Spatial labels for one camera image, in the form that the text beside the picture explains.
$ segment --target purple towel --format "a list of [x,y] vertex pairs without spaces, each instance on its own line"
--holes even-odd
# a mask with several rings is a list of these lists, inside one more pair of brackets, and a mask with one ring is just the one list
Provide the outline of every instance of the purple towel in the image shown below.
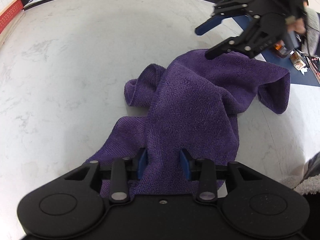
[[[117,157],[148,150],[149,165],[142,180],[132,182],[131,194],[195,193],[197,182],[188,182],[179,164],[179,150],[226,165],[239,147],[237,114],[258,94],[277,114],[288,105],[290,73],[267,62],[239,53],[214,60],[205,50],[177,57],[167,69],[149,65],[138,79],[124,87],[129,106],[147,106],[147,117],[118,120],[102,148],[90,160],[111,164]],[[108,194],[108,181],[101,195]]]

